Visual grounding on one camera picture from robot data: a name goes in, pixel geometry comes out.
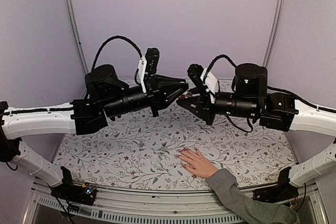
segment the wire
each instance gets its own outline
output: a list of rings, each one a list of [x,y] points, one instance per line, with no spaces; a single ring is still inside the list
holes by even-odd
[[[108,42],[110,42],[110,41],[112,41],[112,40],[115,40],[115,39],[122,39],[122,40],[128,42],[129,44],[131,44],[132,47],[135,48],[135,50],[138,52],[140,58],[142,57],[140,48],[139,48],[133,41],[131,41],[129,38],[126,38],[126,37],[124,37],[124,36],[116,35],[116,36],[113,36],[113,37],[111,37],[111,38],[108,38],[103,44],[101,44],[101,46],[100,46],[100,48],[98,49],[98,52],[97,52],[97,54],[96,54],[96,57],[95,57],[95,59],[94,59],[94,61],[93,61],[91,71],[92,71],[93,69],[95,69],[95,67],[96,67],[96,63],[97,63],[97,60],[98,60],[98,57],[99,57],[101,51],[103,50],[104,46],[106,46],[106,44],[107,44]]]
[[[298,200],[298,198],[295,196],[295,195],[293,195],[294,196],[294,201],[293,201],[293,203],[291,203],[290,201],[289,201],[289,203],[290,203],[290,209],[293,209],[293,207],[295,207],[296,206],[296,203],[297,203],[297,200]]]
[[[241,128],[241,127],[239,127],[238,125],[236,125],[236,124],[231,120],[231,118],[230,118],[228,115],[226,116],[226,118],[228,119],[228,121],[229,121],[234,127],[236,127],[237,129],[239,129],[239,130],[241,130],[241,131],[243,131],[243,132],[245,132],[245,133],[251,133],[251,132],[253,131],[253,126],[252,126],[252,124],[251,124],[251,122],[250,122],[250,120],[249,120],[248,118],[246,119],[246,121],[247,121],[248,126],[251,128],[250,131],[244,130],[243,128]]]
[[[230,62],[230,64],[236,68],[237,65],[234,64],[234,62],[230,59],[230,57],[228,55],[218,55],[217,57],[215,57],[215,59],[213,59],[210,63],[210,65],[208,66],[206,72],[205,72],[205,75],[204,75],[204,78],[203,78],[203,83],[205,83],[205,79],[206,77],[208,76],[210,70],[212,69],[212,67],[214,66],[215,62],[218,61],[219,59],[222,59],[222,58],[225,58],[227,59],[228,62]]]
[[[18,166],[16,165],[15,168],[12,168],[8,162],[6,162],[6,165],[8,166],[9,169],[13,170],[13,171],[16,171],[18,169]]]
[[[324,108],[324,107],[317,107],[315,104],[312,104],[308,101],[306,101],[305,99],[299,97],[297,94],[291,92],[291,91],[288,91],[286,89],[278,89],[278,88],[273,88],[273,87],[270,87],[270,86],[267,86],[267,88],[269,90],[273,90],[273,91],[278,91],[278,92],[282,92],[282,93],[286,93],[286,94],[290,94],[292,95],[295,99],[299,100],[300,102],[304,103],[305,105],[307,106],[310,106],[314,109],[319,109],[319,110],[323,110],[323,111],[327,111],[327,112],[331,112],[331,113],[336,113],[336,110],[333,110],[333,109],[329,109],[329,108]]]
[[[0,115],[10,115],[10,114],[24,114],[24,113],[34,113],[34,112],[57,112],[57,111],[71,111],[73,110],[73,107],[68,107],[68,108],[38,108],[38,109],[29,109],[29,110],[12,110],[11,112],[5,112]]]
[[[65,209],[65,207],[63,206],[63,204],[61,203],[61,201],[59,200],[59,198],[56,196],[56,194],[54,192],[54,189],[48,183],[46,183],[46,184],[50,188],[50,190],[54,193],[57,202],[60,204],[60,206],[63,209],[64,213],[67,215],[67,217],[68,217],[69,221],[71,222],[71,224],[75,224],[74,221],[72,220],[72,217],[70,216],[69,211],[67,209]]]
[[[97,54],[96,54],[96,56],[95,56],[95,59],[94,59],[94,61],[93,61],[93,63],[92,63],[91,72],[95,69],[96,64],[97,64],[97,60],[98,60],[99,55],[100,55],[101,51],[103,50],[104,46],[106,46],[106,44],[107,44],[108,42],[110,42],[110,41],[112,41],[112,40],[115,40],[115,39],[122,39],[122,40],[128,42],[129,44],[131,44],[131,46],[134,47],[135,50],[138,52],[140,58],[142,58],[142,53],[141,53],[140,48],[139,48],[133,41],[131,41],[129,38],[126,38],[125,36],[116,35],[116,36],[113,36],[113,37],[111,37],[111,38],[108,38],[107,40],[104,41],[103,44],[101,44],[101,46],[99,47],[99,49],[98,49],[98,51],[97,51]],[[136,69],[136,71],[135,71],[135,75],[134,75],[134,81],[135,81],[135,83],[136,83],[137,85],[140,86],[138,80],[136,79],[136,76],[138,75],[138,72],[139,72],[139,70]],[[89,93],[86,92],[84,99],[86,100],[88,97],[89,97]]]
[[[137,85],[141,85],[139,82],[138,82],[138,73],[139,73],[139,69],[137,68],[135,73],[134,73],[134,82],[137,84]]]
[[[299,206],[299,208],[295,211],[295,212],[298,212],[300,209],[301,209],[301,207],[303,206],[303,203],[305,203],[305,199],[306,199],[306,195],[307,195],[307,185],[306,185],[306,183],[305,183],[305,185],[304,185],[305,187],[305,191],[304,191],[304,196],[303,196],[303,200],[302,200],[302,202],[301,202],[301,205]]]

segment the robotic arm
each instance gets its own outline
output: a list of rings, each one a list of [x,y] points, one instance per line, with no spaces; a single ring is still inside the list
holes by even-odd
[[[336,136],[336,110],[311,104],[289,91],[267,87],[264,67],[251,63],[235,66],[232,92],[220,92],[210,67],[203,69],[192,64],[187,72],[196,87],[179,97],[177,103],[208,125],[219,114],[247,118],[248,122],[251,119],[253,123],[259,120],[269,129]],[[283,92],[268,94],[267,89]],[[298,196],[298,187],[335,167],[336,140],[304,163],[280,171],[277,185],[255,190],[254,199],[277,202]]]
[[[141,85],[129,87],[118,79],[112,65],[102,65],[85,76],[88,99],[57,106],[18,109],[0,103],[0,162],[11,162],[36,175],[52,187],[58,198],[93,205],[95,186],[76,186],[71,172],[45,160],[21,137],[45,133],[92,134],[128,112],[150,107],[153,116],[167,108],[188,89],[183,79],[156,74],[159,51],[149,48],[140,58]]]

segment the leaf pattern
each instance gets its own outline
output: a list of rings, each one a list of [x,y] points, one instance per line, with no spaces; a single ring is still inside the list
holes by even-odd
[[[222,80],[221,90],[230,85]],[[224,116],[205,125],[176,103],[159,115],[153,118],[144,109],[109,121],[96,134],[66,135],[54,163],[70,169],[79,182],[155,190],[209,189],[175,157],[185,147],[198,148],[217,168],[228,169],[239,187],[274,183],[281,169],[295,163],[283,132],[254,125],[243,133]],[[232,120],[248,128],[245,119]]]

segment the light purple backdrop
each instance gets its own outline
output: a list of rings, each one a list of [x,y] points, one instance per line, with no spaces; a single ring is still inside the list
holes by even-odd
[[[79,98],[83,75],[64,0],[0,0],[0,101],[10,106],[54,105]],[[47,159],[60,135],[25,137]],[[23,169],[0,163],[0,223],[21,223],[33,183]]]
[[[84,53],[91,66],[104,40],[132,39],[145,53],[157,47],[158,73],[186,77],[191,63],[208,66],[219,54],[236,63],[262,64],[276,0],[73,0]],[[122,78],[133,77],[138,55],[124,41],[111,42],[100,63],[111,63]],[[224,60],[218,77],[232,77]]]

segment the vent grille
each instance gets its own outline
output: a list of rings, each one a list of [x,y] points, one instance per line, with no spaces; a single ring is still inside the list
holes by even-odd
[[[60,204],[56,199],[51,199],[40,195],[39,203],[41,205],[62,210]],[[91,219],[104,220],[107,222],[120,223],[120,224],[222,224],[222,223],[245,223],[244,220],[234,214],[204,216],[204,217],[152,217],[152,216],[136,216],[118,214],[105,210],[91,210],[91,215],[81,215],[78,212],[71,211],[72,214],[78,214],[83,217]]]

